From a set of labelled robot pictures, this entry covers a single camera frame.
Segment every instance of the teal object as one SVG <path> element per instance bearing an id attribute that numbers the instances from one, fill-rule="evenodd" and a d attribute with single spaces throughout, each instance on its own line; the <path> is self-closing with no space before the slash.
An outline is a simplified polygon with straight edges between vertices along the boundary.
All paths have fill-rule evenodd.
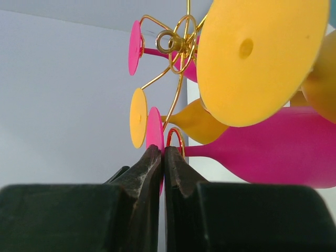
<path id="1" fill-rule="evenodd" d="M 331 0 L 329 24 L 336 27 L 336 0 Z"/>

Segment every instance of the pink disc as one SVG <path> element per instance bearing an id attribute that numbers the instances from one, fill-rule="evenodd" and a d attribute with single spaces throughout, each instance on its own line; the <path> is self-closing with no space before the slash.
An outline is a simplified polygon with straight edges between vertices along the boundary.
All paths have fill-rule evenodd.
<path id="1" fill-rule="evenodd" d="M 140 22 L 136 20 L 133 24 L 130 44 L 128 50 L 128 70 L 130 75 L 134 75 L 137 71 L 139 59 L 140 59 L 140 50 L 141 50 L 141 30 Z"/>
<path id="2" fill-rule="evenodd" d="M 163 128 L 159 110 L 152 107 L 147 119 L 146 148 L 152 144 L 156 145 L 164 154 Z M 160 181 L 160 195 L 162 193 L 163 180 Z"/>

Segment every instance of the ceiling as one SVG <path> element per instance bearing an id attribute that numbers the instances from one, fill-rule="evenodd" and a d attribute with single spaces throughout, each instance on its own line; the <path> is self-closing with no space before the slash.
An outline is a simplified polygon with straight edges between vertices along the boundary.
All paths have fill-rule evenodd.
<path id="1" fill-rule="evenodd" d="M 191 14 L 199 23 L 213 0 L 191 0 Z M 133 22 L 152 15 L 174 28 L 186 14 L 186 0 L 1 0 L 0 9 L 129 32 Z M 144 34 L 161 27 L 144 23 Z"/>

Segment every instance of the gray wall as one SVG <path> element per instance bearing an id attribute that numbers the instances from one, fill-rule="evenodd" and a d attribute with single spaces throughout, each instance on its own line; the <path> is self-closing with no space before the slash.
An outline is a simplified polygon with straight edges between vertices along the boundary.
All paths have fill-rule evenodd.
<path id="1" fill-rule="evenodd" d="M 145 55 L 130 77 L 128 40 L 121 31 L 0 11 L 0 187 L 102 183 L 139 160 L 144 147 L 130 139 L 130 101 L 167 61 Z M 165 114 L 177 80 L 169 73 L 146 89 L 149 108 Z M 186 103 L 184 86 L 176 111 Z"/>

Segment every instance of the white wall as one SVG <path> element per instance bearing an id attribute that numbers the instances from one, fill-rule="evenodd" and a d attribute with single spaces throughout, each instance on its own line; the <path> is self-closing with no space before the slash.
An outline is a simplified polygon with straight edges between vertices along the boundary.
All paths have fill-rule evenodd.
<path id="1" fill-rule="evenodd" d="M 0 187 L 16 183 L 102 183 L 144 153 L 133 147 L 134 90 L 167 67 L 144 55 L 128 73 L 129 33 L 0 11 Z M 145 37 L 154 47 L 154 38 Z M 167 113 L 178 77 L 145 90 Z M 176 111 L 186 106 L 186 86 Z M 164 194 L 159 251 L 164 251 Z"/>
<path id="2" fill-rule="evenodd" d="M 332 26 L 328 26 L 327 34 L 333 31 Z M 192 101 L 198 99 L 200 96 L 199 89 L 196 83 L 188 80 L 187 81 L 187 97 L 188 104 Z M 189 140 L 189 146 L 200 145 L 196 141 Z M 197 170 L 202 176 L 204 176 L 209 181 L 218 182 L 244 182 L 242 179 L 234 175 L 228 169 L 223 167 L 217 161 L 210 159 L 208 157 L 189 157 L 189 165 Z M 332 213 L 334 219 L 336 220 L 336 188 L 317 190 L 320 195 L 326 201 L 330 212 Z"/>

